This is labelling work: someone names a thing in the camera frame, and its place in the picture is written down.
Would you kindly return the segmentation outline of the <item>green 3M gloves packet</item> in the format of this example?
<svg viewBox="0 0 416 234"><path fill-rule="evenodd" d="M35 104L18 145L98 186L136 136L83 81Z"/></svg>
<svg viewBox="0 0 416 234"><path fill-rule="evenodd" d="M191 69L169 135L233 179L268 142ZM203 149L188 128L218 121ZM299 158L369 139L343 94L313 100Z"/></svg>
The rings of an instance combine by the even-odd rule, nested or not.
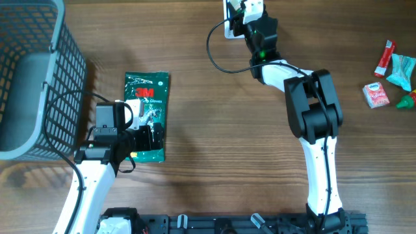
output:
<svg viewBox="0 0 416 234"><path fill-rule="evenodd" d="M141 125L153 126L161 123L166 139L166 116L169 96L169 78L167 71L150 73L128 71L125 73L124 101L140 99L144 103L144 115ZM139 163L161 163L165 161L165 149L134 151L131 157Z"/></svg>

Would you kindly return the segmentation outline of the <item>red sachet stick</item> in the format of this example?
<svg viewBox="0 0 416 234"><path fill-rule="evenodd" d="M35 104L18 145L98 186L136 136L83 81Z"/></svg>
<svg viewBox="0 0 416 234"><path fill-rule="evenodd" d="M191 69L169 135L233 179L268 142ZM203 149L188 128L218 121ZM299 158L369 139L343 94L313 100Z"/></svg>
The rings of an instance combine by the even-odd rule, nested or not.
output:
<svg viewBox="0 0 416 234"><path fill-rule="evenodd" d="M396 48L397 44L394 40L387 40L382 56L374 71L376 77L382 78L385 76L387 67L390 63L391 56Z"/></svg>

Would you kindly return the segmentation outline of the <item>red tissue packet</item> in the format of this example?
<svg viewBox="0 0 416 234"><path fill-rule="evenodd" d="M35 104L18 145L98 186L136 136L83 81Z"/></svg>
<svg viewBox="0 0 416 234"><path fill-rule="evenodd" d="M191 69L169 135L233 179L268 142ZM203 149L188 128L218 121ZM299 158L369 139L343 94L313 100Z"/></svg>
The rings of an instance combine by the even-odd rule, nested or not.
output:
<svg viewBox="0 0 416 234"><path fill-rule="evenodd" d="M367 84L363 87L365 99L370 108L383 107L390 103L387 94L380 82Z"/></svg>

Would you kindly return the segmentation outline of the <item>teal wipes packet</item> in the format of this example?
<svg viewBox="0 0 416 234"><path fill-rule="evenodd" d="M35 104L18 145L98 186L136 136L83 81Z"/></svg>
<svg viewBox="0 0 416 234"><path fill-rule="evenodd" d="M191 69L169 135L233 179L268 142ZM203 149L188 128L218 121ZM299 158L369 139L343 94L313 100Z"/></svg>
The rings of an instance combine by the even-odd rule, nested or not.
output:
<svg viewBox="0 0 416 234"><path fill-rule="evenodd" d="M411 91L411 75L415 67L415 58L392 54L392 73L387 77L390 83L401 86L403 90Z"/></svg>

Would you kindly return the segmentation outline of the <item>red yellow sauce bottle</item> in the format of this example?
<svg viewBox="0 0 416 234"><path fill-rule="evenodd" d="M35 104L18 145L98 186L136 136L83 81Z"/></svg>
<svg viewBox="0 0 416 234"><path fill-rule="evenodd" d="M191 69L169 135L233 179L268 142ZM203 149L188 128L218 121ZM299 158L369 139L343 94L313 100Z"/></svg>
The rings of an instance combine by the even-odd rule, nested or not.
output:
<svg viewBox="0 0 416 234"><path fill-rule="evenodd" d="M399 103L396 104L398 109L412 109L415 107L416 100L416 90L411 91L408 95L404 96Z"/></svg>

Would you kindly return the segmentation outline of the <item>green lid jar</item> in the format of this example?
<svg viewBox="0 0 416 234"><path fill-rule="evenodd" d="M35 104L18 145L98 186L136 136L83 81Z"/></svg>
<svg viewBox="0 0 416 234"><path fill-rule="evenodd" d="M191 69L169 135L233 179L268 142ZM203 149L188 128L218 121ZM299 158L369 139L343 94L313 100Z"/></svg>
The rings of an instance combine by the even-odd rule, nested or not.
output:
<svg viewBox="0 0 416 234"><path fill-rule="evenodd" d="M229 0L228 1L228 8L229 11L233 14L238 14L243 11L243 6L241 6L242 0Z"/></svg>

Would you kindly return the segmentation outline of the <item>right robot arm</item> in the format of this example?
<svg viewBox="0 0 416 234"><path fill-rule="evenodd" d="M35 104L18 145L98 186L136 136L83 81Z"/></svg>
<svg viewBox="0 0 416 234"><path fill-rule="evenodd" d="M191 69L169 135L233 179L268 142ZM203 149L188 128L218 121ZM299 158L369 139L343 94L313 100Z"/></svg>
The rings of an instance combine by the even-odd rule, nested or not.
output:
<svg viewBox="0 0 416 234"><path fill-rule="evenodd" d="M246 21L238 10L229 17L234 36L243 36L252 57L248 70L264 85L285 94L287 117L305 155L309 194L306 212L294 228L306 233L351 233L338 195L335 146L343 114L327 70L303 70L283 60L276 49L278 21L262 12Z"/></svg>

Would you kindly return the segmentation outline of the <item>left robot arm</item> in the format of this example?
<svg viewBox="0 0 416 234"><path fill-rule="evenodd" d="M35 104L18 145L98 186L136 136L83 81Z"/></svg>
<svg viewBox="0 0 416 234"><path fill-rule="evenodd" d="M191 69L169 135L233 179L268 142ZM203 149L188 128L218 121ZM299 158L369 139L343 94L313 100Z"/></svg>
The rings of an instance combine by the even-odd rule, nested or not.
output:
<svg viewBox="0 0 416 234"><path fill-rule="evenodd" d="M132 153L164 147L164 128L151 123L139 99L97 104L93 140L75 152L70 191L54 228L55 233L147 233L135 208L111 208L103 202L120 164Z"/></svg>

